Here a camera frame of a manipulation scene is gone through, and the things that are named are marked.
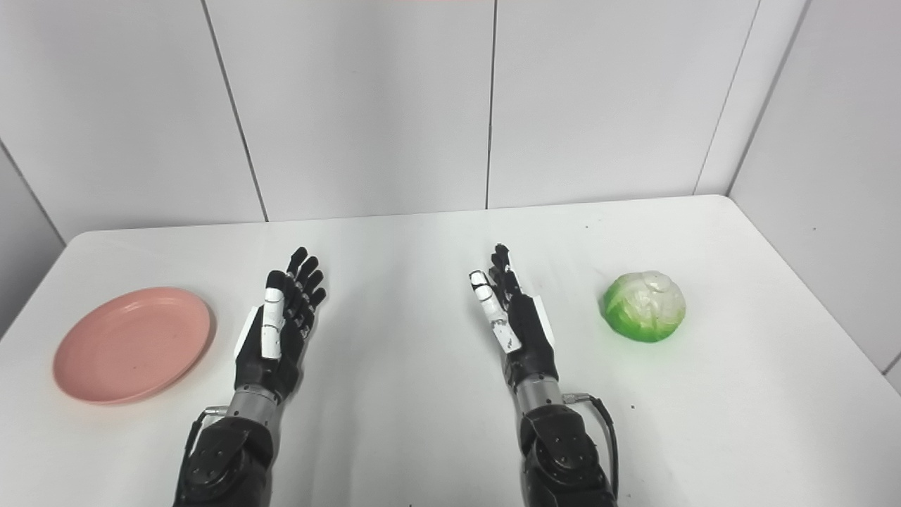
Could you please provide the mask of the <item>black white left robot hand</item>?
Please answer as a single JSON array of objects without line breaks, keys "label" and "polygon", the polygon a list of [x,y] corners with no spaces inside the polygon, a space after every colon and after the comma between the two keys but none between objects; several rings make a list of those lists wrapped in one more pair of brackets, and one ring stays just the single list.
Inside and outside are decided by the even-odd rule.
[{"label": "black white left robot hand", "polygon": [[261,305],[244,325],[235,358],[234,388],[260,387],[283,402],[297,388],[301,356],[327,292],[319,260],[305,247],[284,270],[271,270]]}]

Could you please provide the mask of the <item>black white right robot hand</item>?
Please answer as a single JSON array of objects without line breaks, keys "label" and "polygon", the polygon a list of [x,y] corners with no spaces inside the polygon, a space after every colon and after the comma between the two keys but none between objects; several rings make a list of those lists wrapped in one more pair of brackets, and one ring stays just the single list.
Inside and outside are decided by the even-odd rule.
[{"label": "black white right robot hand", "polygon": [[559,381],[553,346],[538,311],[538,299],[522,291],[510,250],[504,244],[493,248],[487,272],[470,273],[470,285],[505,354],[504,376],[508,386],[516,389],[530,378]]}]

